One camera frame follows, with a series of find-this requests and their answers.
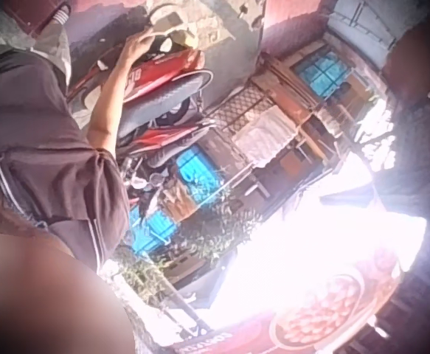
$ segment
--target white cloth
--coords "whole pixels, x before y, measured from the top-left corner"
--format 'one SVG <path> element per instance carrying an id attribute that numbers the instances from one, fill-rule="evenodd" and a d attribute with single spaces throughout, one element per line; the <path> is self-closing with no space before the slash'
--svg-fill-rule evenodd
<path id="1" fill-rule="evenodd" d="M 270 107 L 234 137 L 254 167 L 265 167 L 298 134 L 297 126 L 278 106 Z"/>

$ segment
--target person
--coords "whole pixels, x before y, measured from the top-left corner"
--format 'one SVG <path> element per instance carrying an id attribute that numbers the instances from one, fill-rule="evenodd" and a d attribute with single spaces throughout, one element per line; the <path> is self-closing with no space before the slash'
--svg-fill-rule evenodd
<path id="1" fill-rule="evenodd" d="M 70 10 L 61 6 L 31 49 L 0 46 L 0 234 L 29 237 L 98 272 L 129 227 L 117 130 L 128 73 L 153 36 L 127 39 L 84 136 L 65 98 Z"/>

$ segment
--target white stripe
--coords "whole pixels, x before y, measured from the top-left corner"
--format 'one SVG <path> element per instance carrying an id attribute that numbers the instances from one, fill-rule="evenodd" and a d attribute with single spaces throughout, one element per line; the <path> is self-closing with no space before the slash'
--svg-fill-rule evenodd
<path id="1" fill-rule="evenodd" d="M 97 258 L 97 271 L 99 271 L 100 270 L 100 253 L 98 252 L 97 236 L 95 235 L 93 223 L 90 220 L 88 220 L 88 222 L 89 222 L 89 227 L 90 227 L 91 238 L 92 238 L 92 241 L 94 244 L 95 257 Z"/>
<path id="2" fill-rule="evenodd" d="M 24 210 L 19 206 L 18 202 L 16 201 L 14 195 L 11 193 L 11 189 L 10 186 L 7 183 L 7 180 L 5 179 L 5 176 L 3 174 L 3 170 L 0 167 L 0 180 L 2 182 L 2 189 L 6 189 L 4 190 L 4 194 L 8 194 L 8 197 L 10 197 L 11 201 L 13 202 L 13 204 L 15 204 L 16 209 L 18 209 L 18 211 L 23 214 L 23 216 L 26 215 L 26 213 L 24 212 Z"/>

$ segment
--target pizza image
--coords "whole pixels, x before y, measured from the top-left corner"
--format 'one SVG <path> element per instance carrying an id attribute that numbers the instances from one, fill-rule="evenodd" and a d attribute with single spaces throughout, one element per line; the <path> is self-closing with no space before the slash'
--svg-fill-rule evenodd
<path id="1" fill-rule="evenodd" d="M 341 328 L 354 314 L 362 286 L 349 275 L 330 278 L 306 295 L 297 308 L 279 313 L 271 323 L 271 339 L 283 349 L 309 347 Z"/>

